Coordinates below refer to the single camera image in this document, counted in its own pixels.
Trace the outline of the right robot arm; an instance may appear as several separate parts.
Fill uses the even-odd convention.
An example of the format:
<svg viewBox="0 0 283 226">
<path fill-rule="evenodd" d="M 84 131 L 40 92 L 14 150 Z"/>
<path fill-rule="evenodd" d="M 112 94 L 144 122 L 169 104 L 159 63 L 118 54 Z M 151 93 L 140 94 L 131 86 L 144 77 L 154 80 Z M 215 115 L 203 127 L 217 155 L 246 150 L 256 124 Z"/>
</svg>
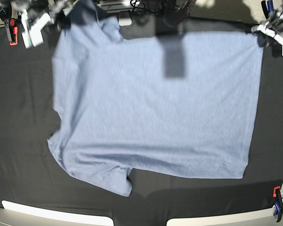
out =
<svg viewBox="0 0 283 226">
<path fill-rule="evenodd" d="M 0 8 L 12 7 L 21 16 L 25 31 L 33 28 L 42 30 L 64 18 L 64 10 L 70 11 L 75 0 L 0 0 Z"/>
</svg>

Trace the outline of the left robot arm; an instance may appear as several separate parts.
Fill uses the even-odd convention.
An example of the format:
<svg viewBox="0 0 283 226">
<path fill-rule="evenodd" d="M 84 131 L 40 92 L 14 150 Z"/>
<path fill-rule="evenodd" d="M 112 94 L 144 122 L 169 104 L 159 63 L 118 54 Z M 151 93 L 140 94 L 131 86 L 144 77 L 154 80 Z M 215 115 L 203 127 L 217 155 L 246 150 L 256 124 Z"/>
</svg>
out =
<svg viewBox="0 0 283 226">
<path fill-rule="evenodd" d="M 281 48 L 283 57 L 283 1 L 278 8 L 274 8 L 273 1 L 261 1 L 261 7 L 265 16 L 258 25 L 251 28 L 251 33 L 260 35 L 263 40 L 262 46 L 276 45 Z"/>
</svg>

